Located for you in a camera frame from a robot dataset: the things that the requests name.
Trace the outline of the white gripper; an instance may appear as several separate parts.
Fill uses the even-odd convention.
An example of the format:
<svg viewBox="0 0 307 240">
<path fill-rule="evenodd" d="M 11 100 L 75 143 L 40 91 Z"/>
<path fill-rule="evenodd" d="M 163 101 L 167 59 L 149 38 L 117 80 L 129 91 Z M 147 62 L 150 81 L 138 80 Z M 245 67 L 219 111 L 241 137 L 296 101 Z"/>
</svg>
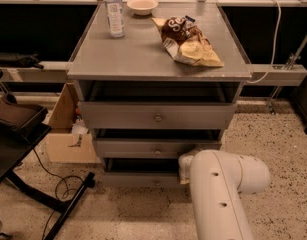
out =
<svg viewBox="0 0 307 240">
<path fill-rule="evenodd" d="M 179 178 L 181 184 L 188 184 L 190 181 L 190 166 L 191 162 L 196 154 L 200 152 L 200 149 L 193 149 L 189 152 L 182 154 L 178 158 L 179 164 Z"/>
</svg>

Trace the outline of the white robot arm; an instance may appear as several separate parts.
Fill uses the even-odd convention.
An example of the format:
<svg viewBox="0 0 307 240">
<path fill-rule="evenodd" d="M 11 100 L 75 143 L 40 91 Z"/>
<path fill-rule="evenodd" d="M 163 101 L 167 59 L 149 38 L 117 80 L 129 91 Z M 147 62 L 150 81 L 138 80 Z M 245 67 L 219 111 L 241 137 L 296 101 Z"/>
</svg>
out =
<svg viewBox="0 0 307 240">
<path fill-rule="evenodd" d="M 190 151 L 178 163 L 180 182 L 190 186 L 198 240 L 254 240 L 240 195 L 269 186 L 268 166 L 219 150 Z"/>
</svg>

